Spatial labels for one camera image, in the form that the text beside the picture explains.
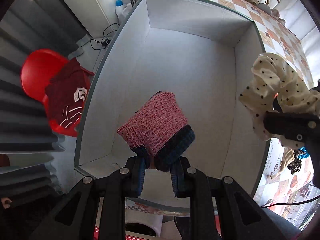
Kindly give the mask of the grey white storage box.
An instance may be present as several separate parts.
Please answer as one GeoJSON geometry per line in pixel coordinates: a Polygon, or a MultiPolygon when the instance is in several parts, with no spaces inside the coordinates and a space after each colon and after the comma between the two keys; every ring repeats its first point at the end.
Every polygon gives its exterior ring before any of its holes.
{"type": "Polygon", "coordinates": [[[74,167],[102,178],[133,152],[117,129],[155,93],[169,91],[195,133],[191,166],[230,176],[251,196],[268,143],[254,133],[239,95],[265,50],[255,22],[206,0],[139,0],[95,73],[76,141],[74,167]]]}

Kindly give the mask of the blue mesh cloth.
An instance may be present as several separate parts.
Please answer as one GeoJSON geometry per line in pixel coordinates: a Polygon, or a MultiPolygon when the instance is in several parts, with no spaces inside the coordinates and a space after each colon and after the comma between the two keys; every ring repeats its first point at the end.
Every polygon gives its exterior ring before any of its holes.
{"type": "Polygon", "coordinates": [[[308,158],[310,156],[310,154],[308,153],[308,151],[306,150],[305,147],[301,147],[300,149],[297,150],[298,153],[297,153],[297,157],[299,159],[305,159],[305,158],[308,158]]]}

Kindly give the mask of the white plastic bottle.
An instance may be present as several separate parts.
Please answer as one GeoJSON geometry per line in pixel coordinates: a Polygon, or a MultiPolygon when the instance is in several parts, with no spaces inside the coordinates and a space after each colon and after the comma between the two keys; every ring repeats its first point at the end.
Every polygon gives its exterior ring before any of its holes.
{"type": "Polygon", "coordinates": [[[115,12],[120,25],[124,22],[126,16],[131,12],[131,10],[132,10],[131,3],[124,4],[122,0],[116,1],[115,12]]]}

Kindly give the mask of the patterned vinyl tablecloth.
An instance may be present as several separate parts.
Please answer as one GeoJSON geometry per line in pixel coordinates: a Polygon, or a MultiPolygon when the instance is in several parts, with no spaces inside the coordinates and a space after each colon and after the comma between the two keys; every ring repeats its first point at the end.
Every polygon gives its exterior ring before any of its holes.
{"type": "MultiPolygon", "coordinates": [[[[281,56],[309,87],[303,74],[308,64],[300,42],[286,27],[246,0],[208,1],[219,3],[252,19],[263,41],[265,53],[281,56]]],[[[294,150],[298,149],[282,146],[276,137],[267,141],[270,143],[270,148],[254,200],[258,205],[266,207],[290,222],[299,221],[315,203],[311,197],[307,198],[308,203],[302,202],[303,189],[310,189],[312,193],[316,192],[316,189],[310,186],[313,176],[311,158],[302,159],[300,171],[291,175],[287,166],[294,160],[294,150]]]]}

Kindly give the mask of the dark red printed garment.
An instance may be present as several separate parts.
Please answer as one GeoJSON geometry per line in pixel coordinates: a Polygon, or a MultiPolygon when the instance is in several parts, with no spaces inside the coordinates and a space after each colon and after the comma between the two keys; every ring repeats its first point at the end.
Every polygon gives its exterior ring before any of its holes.
{"type": "Polygon", "coordinates": [[[65,129],[75,128],[80,123],[89,88],[89,74],[77,59],[68,61],[45,88],[49,120],[65,129]]]}

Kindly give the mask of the cream polka dot scarf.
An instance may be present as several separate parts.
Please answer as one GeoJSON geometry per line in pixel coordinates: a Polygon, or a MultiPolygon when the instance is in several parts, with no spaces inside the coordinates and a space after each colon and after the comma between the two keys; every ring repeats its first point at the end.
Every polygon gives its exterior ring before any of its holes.
{"type": "Polygon", "coordinates": [[[303,147],[304,143],[297,139],[286,139],[283,135],[268,132],[263,119],[266,113],[275,111],[275,95],[284,113],[319,116],[319,92],[308,89],[297,72],[277,54],[260,54],[251,72],[253,79],[240,94],[239,101],[252,117],[255,134],[263,141],[276,137],[282,146],[291,149],[303,147]]]}

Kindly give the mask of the red plastic stool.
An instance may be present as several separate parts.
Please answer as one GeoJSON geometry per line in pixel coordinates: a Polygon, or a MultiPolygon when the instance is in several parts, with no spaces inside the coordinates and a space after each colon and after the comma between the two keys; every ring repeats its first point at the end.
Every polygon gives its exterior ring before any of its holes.
{"type": "MultiPolygon", "coordinates": [[[[44,106],[52,131],[70,137],[77,137],[78,132],[76,131],[76,127],[73,129],[65,129],[57,125],[55,121],[49,120],[48,97],[45,94],[45,88],[50,84],[50,80],[70,60],[50,49],[36,50],[27,57],[22,66],[21,84],[24,92],[29,97],[37,100],[44,106]]],[[[94,73],[85,68],[83,69],[89,74],[91,85],[91,77],[94,76],[94,73]]]]}

